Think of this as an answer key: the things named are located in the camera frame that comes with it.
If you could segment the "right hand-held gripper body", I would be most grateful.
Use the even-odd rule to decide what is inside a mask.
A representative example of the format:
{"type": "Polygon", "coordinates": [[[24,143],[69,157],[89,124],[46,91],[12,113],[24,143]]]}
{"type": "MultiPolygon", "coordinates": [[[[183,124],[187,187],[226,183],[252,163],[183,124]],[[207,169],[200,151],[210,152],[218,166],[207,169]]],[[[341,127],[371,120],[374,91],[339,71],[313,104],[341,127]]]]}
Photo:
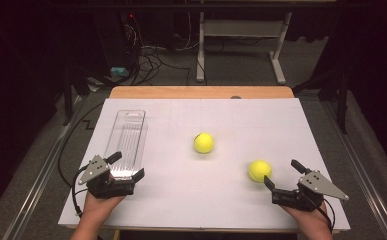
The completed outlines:
{"type": "Polygon", "coordinates": [[[349,196],[318,170],[305,170],[295,190],[283,190],[271,184],[272,203],[300,211],[312,212],[321,206],[325,196],[347,201],[349,196]]]}

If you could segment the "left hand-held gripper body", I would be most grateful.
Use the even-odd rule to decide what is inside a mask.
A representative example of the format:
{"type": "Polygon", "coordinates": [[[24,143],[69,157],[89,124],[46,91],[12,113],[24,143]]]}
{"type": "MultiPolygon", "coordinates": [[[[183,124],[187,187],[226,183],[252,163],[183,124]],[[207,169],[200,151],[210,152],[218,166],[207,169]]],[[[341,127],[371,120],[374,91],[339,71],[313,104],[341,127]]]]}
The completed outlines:
{"type": "Polygon", "coordinates": [[[95,155],[81,168],[82,175],[77,184],[86,185],[87,190],[98,199],[133,195],[134,168],[135,163],[125,160],[123,156],[110,165],[106,162],[106,158],[95,155]]]}

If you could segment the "yellow tennis ball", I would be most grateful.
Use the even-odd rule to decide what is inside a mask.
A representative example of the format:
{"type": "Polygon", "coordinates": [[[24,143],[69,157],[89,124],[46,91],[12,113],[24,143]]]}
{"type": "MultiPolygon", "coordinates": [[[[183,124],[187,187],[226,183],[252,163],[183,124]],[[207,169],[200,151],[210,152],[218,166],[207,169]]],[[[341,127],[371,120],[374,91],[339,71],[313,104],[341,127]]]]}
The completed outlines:
{"type": "Polygon", "coordinates": [[[201,153],[207,154],[214,148],[214,138],[209,133],[199,133],[194,139],[194,149],[201,153]]]}
{"type": "Polygon", "coordinates": [[[254,182],[263,183],[264,178],[271,174],[272,167],[267,161],[255,160],[249,164],[248,175],[254,182]]]}

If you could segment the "clear plastic container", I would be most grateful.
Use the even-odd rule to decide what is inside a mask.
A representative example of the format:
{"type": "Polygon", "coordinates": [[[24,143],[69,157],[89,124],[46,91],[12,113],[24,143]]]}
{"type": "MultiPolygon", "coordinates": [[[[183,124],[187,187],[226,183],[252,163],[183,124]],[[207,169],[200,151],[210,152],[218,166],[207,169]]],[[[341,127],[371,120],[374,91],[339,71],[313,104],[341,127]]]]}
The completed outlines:
{"type": "Polygon", "coordinates": [[[147,129],[145,111],[117,112],[105,151],[105,157],[121,153],[121,158],[110,165],[110,172],[115,179],[128,180],[141,169],[147,129]]]}

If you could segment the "person's right hand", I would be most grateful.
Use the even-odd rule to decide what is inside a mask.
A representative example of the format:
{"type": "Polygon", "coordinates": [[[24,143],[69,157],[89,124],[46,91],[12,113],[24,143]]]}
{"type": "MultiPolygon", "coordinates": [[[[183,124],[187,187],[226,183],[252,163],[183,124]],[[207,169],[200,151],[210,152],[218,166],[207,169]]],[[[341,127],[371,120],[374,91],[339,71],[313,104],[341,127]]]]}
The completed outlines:
{"type": "Polygon", "coordinates": [[[287,206],[282,206],[282,209],[293,217],[303,233],[316,233],[317,231],[329,230],[328,220],[317,209],[311,212],[301,211],[287,206]]]}

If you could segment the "person's left hand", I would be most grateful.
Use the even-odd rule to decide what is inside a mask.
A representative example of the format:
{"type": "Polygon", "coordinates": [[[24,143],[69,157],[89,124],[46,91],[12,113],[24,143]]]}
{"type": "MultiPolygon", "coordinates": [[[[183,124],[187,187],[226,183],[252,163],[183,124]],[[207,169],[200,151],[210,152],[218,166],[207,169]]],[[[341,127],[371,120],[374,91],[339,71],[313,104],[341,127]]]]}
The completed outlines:
{"type": "Polygon", "coordinates": [[[84,216],[93,216],[98,219],[107,219],[112,211],[124,200],[124,196],[109,199],[97,199],[90,192],[87,193],[84,203],[84,216]]]}

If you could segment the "black metal stand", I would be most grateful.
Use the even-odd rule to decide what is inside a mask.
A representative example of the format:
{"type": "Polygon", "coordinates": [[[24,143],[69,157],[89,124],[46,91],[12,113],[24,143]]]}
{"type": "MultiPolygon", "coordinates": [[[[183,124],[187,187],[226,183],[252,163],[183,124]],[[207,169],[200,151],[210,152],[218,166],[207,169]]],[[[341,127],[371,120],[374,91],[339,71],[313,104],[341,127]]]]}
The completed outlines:
{"type": "Polygon", "coordinates": [[[336,121],[341,132],[346,134],[348,80],[348,71],[342,66],[336,66],[316,76],[312,76],[308,81],[295,86],[293,93],[297,94],[302,90],[319,89],[318,98],[321,101],[336,99],[336,121]]]}
{"type": "Polygon", "coordinates": [[[90,93],[85,69],[80,65],[68,64],[63,71],[64,126],[69,124],[74,114],[72,90],[75,90],[78,96],[83,97],[88,96],[90,93]]]}

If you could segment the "small teal box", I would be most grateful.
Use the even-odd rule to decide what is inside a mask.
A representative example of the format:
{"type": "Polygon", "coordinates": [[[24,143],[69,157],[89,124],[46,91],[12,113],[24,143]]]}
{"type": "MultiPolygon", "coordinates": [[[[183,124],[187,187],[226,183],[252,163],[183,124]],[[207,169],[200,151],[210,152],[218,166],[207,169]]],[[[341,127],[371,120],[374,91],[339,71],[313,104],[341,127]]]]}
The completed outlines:
{"type": "Polygon", "coordinates": [[[118,77],[127,77],[129,75],[129,71],[124,67],[112,67],[110,73],[118,77]]]}

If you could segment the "dark equipment tower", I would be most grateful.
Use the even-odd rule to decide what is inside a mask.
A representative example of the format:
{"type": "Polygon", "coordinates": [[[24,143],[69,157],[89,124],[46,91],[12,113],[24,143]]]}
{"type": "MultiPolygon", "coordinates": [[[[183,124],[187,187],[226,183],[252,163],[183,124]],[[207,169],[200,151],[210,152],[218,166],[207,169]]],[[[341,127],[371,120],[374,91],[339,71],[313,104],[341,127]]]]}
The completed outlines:
{"type": "Polygon", "coordinates": [[[138,60],[138,53],[142,43],[137,21],[133,13],[126,13],[122,16],[123,30],[125,34],[125,50],[127,55],[127,65],[133,68],[138,60]]]}

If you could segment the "metal floor rail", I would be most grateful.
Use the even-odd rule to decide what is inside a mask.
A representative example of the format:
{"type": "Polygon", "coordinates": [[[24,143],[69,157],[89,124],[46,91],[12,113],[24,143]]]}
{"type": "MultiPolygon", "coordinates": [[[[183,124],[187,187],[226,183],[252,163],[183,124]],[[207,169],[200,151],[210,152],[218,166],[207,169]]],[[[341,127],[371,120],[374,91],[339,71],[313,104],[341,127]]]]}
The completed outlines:
{"type": "Polygon", "coordinates": [[[352,142],[350,141],[347,134],[343,133],[341,128],[337,123],[336,112],[334,107],[329,102],[322,102],[322,107],[326,111],[328,118],[333,124],[334,129],[336,130],[337,135],[339,136],[342,145],[347,153],[347,159],[351,164],[352,171],[355,175],[355,178],[360,185],[360,188],[363,192],[363,195],[366,198],[366,201],[369,205],[369,208],[372,211],[373,216],[378,222],[385,239],[387,240],[387,208],[382,200],[380,194],[376,190],[374,184],[371,181],[371,176],[367,173],[362,165],[361,159],[359,158],[357,152],[355,151],[352,142]]]}
{"type": "Polygon", "coordinates": [[[39,171],[36,180],[30,188],[28,195],[23,202],[20,210],[12,220],[10,226],[5,232],[2,240],[19,240],[24,232],[29,219],[31,218],[42,194],[50,179],[50,176],[57,164],[58,155],[61,153],[64,141],[68,139],[69,132],[73,127],[74,119],[79,115],[81,108],[86,101],[85,97],[77,96],[75,100],[69,104],[73,109],[73,114],[60,127],[59,134],[55,138],[53,145],[39,171]]]}

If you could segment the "white metal desk frame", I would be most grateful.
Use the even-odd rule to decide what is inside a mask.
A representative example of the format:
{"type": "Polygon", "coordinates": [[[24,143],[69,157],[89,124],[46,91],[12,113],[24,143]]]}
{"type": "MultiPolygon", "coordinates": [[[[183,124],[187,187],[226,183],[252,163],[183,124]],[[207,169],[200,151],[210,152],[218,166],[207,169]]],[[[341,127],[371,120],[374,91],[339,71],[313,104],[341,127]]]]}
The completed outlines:
{"type": "Polygon", "coordinates": [[[205,77],[205,50],[204,42],[207,36],[212,37],[251,37],[276,38],[277,45],[270,51],[272,69],[280,85],[286,84],[286,79],[279,61],[279,55],[290,26],[292,13],[287,12],[283,20],[255,21],[255,20],[206,20],[203,13],[199,19],[199,42],[196,63],[196,80],[203,82],[205,77]]]}

